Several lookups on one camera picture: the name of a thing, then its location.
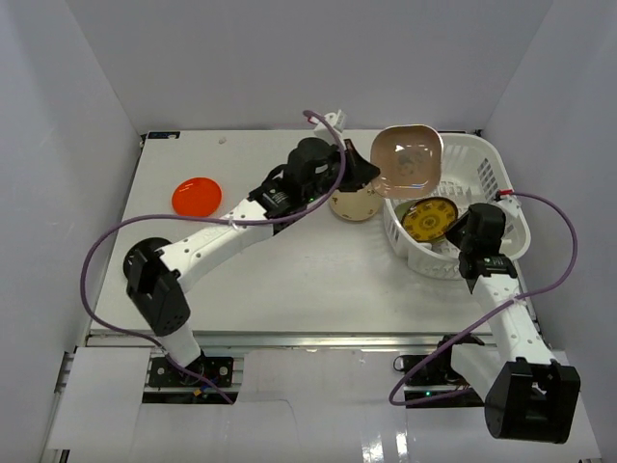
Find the white table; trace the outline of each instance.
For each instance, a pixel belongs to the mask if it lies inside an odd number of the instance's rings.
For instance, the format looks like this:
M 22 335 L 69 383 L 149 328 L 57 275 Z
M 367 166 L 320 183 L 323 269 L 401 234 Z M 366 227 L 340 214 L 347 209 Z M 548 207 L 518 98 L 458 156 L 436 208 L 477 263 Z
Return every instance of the white table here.
M 367 157 L 378 131 L 349 130 Z M 286 161 L 309 130 L 182 131 L 177 139 L 148 139 L 124 218 L 173 213 L 175 188 L 190 177 L 211 177 L 223 188 L 216 216 L 235 207 L 267 173 Z M 148 330 L 125 294 L 126 251 L 150 236 L 176 241 L 201 224 L 148 221 L 116 240 L 97 315 L 124 328 Z M 381 214 L 347 223 L 324 205 L 310 216 L 228 260 L 188 294 L 191 326 L 201 333 L 444 334 L 480 315 L 464 282 L 422 277 L 397 258 Z M 94 334 L 105 333 L 93 324 Z M 488 334 L 488 326 L 476 333 Z

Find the white enclosure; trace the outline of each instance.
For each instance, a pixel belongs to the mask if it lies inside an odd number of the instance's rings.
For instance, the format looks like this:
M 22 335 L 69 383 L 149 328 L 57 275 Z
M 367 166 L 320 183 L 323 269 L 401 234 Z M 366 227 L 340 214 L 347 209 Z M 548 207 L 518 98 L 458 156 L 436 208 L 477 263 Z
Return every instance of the white enclosure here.
M 483 129 L 515 188 L 572 216 L 578 268 L 533 302 L 581 374 L 603 461 L 617 461 L 617 2 L 0 0 L 0 39 L 2 461 L 40 459 L 63 355 L 84 344 L 82 259 L 122 216 L 138 134 L 306 128 L 303 109 L 338 107 L 350 128 Z M 524 207 L 537 287 L 569 242 Z

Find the red plate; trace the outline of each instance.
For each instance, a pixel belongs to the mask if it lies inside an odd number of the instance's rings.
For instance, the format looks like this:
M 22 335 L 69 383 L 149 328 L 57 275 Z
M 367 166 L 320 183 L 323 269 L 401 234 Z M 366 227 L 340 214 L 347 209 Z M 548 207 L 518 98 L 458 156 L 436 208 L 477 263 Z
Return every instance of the red plate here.
M 207 217 L 221 205 L 223 192 L 219 184 L 206 177 L 195 177 L 178 185 L 172 196 L 172 206 L 178 215 Z

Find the laundry basket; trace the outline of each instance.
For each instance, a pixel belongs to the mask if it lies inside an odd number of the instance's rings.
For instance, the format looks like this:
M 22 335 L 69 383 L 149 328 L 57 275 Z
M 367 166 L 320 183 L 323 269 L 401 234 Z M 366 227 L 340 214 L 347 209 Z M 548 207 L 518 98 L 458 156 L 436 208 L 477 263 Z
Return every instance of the laundry basket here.
M 452 200 L 461 216 L 474 203 L 490 203 L 497 190 L 512 188 L 499 153 L 493 145 L 474 135 L 444 133 L 442 179 L 429 196 Z M 394 209 L 408 200 L 386 200 L 384 223 L 394 253 L 407 259 L 410 268 L 422 275 L 443 280 L 461 278 L 459 250 L 445 239 L 417 243 L 403 229 Z M 529 226 L 521 213 L 508 217 L 500 251 L 511 260 L 522 256 L 529 247 Z

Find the yellow plate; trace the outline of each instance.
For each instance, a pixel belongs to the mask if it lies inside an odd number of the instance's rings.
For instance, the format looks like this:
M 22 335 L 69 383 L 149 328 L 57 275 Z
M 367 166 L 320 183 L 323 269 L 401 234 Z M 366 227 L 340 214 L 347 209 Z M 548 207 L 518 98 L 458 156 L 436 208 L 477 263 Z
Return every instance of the yellow plate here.
M 418 243 L 435 241 L 443 237 L 459 216 L 456 204 L 439 196 L 420 200 L 403 216 L 401 224 Z

